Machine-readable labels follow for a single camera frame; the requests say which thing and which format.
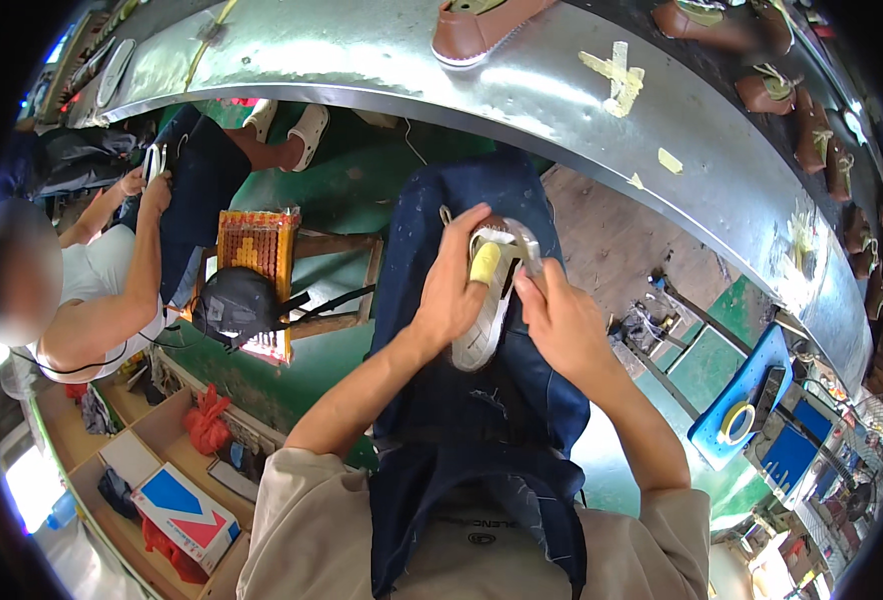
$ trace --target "white t-shirt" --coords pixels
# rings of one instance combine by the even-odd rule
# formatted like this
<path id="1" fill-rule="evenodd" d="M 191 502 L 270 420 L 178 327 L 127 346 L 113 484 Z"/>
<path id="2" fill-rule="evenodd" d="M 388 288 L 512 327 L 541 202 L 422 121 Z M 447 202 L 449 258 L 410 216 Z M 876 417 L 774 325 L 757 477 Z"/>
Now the white t-shirt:
<path id="1" fill-rule="evenodd" d="M 123 224 L 116 224 L 89 244 L 73 244 L 65 247 L 61 251 L 64 282 L 61 286 L 61 300 L 58 305 L 64 305 L 72 300 L 88 302 L 124 292 L 135 250 L 136 234 Z M 92 379 L 103 378 L 114 373 L 129 358 L 145 350 L 152 340 L 159 337 L 161 330 L 170 326 L 178 318 L 175 311 L 169 311 L 167 319 L 163 315 L 160 295 L 154 318 L 142 328 L 142 335 L 136 333 L 126 342 L 122 342 L 106 352 L 104 360 L 110 362 L 102 366 Z M 44 357 L 39 357 L 38 342 L 31 342 L 25 348 L 35 357 L 43 369 L 49 366 Z"/>
<path id="2" fill-rule="evenodd" d="M 582 600 L 708 598 L 711 501 L 665 492 L 640 518 L 578 510 L 588 551 Z M 285 448 L 265 464 L 239 600 L 372 598 L 368 476 L 338 457 Z M 565 571 L 501 512 L 433 512 L 392 600 L 570 600 Z"/>

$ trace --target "dark blue apron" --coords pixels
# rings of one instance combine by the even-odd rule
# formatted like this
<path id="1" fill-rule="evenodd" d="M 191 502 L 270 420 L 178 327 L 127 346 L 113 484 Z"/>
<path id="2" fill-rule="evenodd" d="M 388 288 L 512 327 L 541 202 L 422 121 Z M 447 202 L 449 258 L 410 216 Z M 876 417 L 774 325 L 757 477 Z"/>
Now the dark blue apron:
<path id="1" fill-rule="evenodd" d="M 481 202 L 527 225 L 544 256 L 565 264 L 539 174 L 524 151 L 499 145 L 489 154 L 419 169 L 391 216 L 372 354 L 418 310 L 442 238 L 439 208 L 457 216 Z M 588 399 L 536 350 L 513 295 L 489 365 L 465 373 L 436 357 L 374 424 L 381 452 L 369 486 L 372 595 L 391 593 L 432 508 L 450 490 L 471 483 L 485 486 L 518 521 L 540 523 L 544 533 L 537 542 L 568 575 L 578 598 L 587 553 L 574 497 L 585 475 L 568 456 L 588 422 Z M 516 502 L 531 494 L 537 502 L 530 509 Z"/>
<path id="2" fill-rule="evenodd" d="M 192 104 L 185 104 L 171 117 L 155 143 L 168 144 L 166 166 L 171 170 L 171 202 L 158 224 L 158 293 L 167 305 L 182 282 L 195 247 L 215 246 L 218 214 L 229 209 L 235 193 L 252 173 L 252 163 L 217 123 Z M 121 224 L 136 230 L 138 198 L 125 200 L 112 227 Z"/>

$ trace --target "wooden shelf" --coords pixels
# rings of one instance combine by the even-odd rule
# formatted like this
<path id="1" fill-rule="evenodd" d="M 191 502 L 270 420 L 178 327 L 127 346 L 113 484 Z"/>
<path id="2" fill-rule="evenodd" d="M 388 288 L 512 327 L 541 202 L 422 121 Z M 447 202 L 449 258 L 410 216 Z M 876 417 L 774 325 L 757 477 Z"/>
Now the wooden shelf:
<path id="1" fill-rule="evenodd" d="M 191 407 L 191 391 L 184 388 L 139 419 L 132 429 L 162 462 L 172 463 L 195 486 L 230 510 L 243 530 L 252 531 L 255 505 L 208 474 L 208 467 L 217 458 L 195 450 L 182 425 Z"/>
<path id="2" fill-rule="evenodd" d="M 211 477 L 208 466 L 216 457 L 199 453 L 191 444 L 182 421 L 192 407 L 192 391 L 186 387 L 154 407 L 143 395 L 131 393 L 124 385 L 110 380 L 99 382 L 99 394 L 123 421 L 125 428 L 119 435 L 133 435 L 160 462 L 172 463 L 209 497 L 231 511 L 242 531 L 206 584 L 182 581 L 168 558 L 158 551 L 145 551 L 140 524 L 113 510 L 98 491 L 98 482 L 106 470 L 99 450 L 114 438 L 89 434 L 83 425 L 81 408 L 65 396 L 64 386 L 53 386 L 33 404 L 43 434 L 61 463 L 66 483 L 87 525 L 152 596 L 162 600 L 233 600 L 239 574 L 249 555 L 255 504 Z"/>
<path id="3" fill-rule="evenodd" d="M 82 409 L 65 395 L 64 386 L 52 386 L 37 399 L 38 413 L 48 432 L 51 451 L 65 473 L 86 462 L 108 443 L 109 436 L 88 433 L 82 421 Z"/>
<path id="4" fill-rule="evenodd" d="M 116 385 L 114 375 L 98 382 L 98 391 L 104 400 L 111 404 L 118 416 L 121 417 L 125 427 L 152 412 L 154 408 L 145 399 L 144 393 L 136 393 L 125 389 L 124 385 Z"/>

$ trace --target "wooden floor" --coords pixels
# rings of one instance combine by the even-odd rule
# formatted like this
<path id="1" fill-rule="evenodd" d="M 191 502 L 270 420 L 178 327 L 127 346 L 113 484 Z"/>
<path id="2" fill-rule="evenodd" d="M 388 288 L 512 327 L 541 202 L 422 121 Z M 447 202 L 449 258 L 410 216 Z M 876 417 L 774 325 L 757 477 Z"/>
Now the wooden floor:
<path id="1" fill-rule="evenodd" d="M 591 294 L 605 315 L 623 319 L 629 306 L 641 302 L 652 316 L 664 318 L 669 307 L 645 298 L 655 269 L 701 308 L 741 275 L 674 222 L 594 179 L 555 165 L 541 180 L 555 207 L 568 281 Z M 675 337 L 683 332 L 676 330 Z"/>

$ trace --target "curved metal table edge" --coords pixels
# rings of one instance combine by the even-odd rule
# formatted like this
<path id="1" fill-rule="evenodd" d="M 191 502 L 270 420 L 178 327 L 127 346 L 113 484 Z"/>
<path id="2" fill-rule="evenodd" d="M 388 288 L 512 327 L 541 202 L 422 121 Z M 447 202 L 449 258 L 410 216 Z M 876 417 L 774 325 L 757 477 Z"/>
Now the curved metal table edge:
<path id="1" fill-rule="evenodd" d="M 69 125 L 105 126 L 175 103 L 257 97 L 393 114 L 515 145 L 626 194 L 712 248 L 798 319 L 846 390 L 858 389 L 872 336 L 831 227 L 755 126 L 668 54 L 601 17 L 558 4 L 480 65 L 453 71 L 431 54 L 435 0 L 380 0 L 380 10 L 340 6 L 337 14 L 322 4 L 240 2 L 184 91 L 187 65 L 200 46 L 191 34 L 210 12 L 188 17 L 136 49 L 106 108 L 94 106 L 101 76 L 90 82 Z M 378 17 L 395 10 L 394 21 Z M 646 71 L 632 113 L 620 120 L 600 100 L 609 95 L 609 81 L 577 58 L 582 49 L 608 58 L 619 41 L 628 44 L 627 65 Z M 308 68 L 325 66 L 325 56 L 296 53 L 311 48 L 331 52 L 328 70 Z M 356 72 L 347 73 L 346 65 Z M 417 73 L 402 71 L 406 66 Z M 691 139 L 705 143 L 689 146 Z M 672 175 L 658 166 L 655 149 L 663 145 L 692 171 L 686 166 L 683 175 Z M 635 172 L 644 189 L 630 184 Z M 814 266 L 799 279 L 785 266 L 786 240 L 792 239 L 788 222 L 806 215 L 815 233 Z"/>

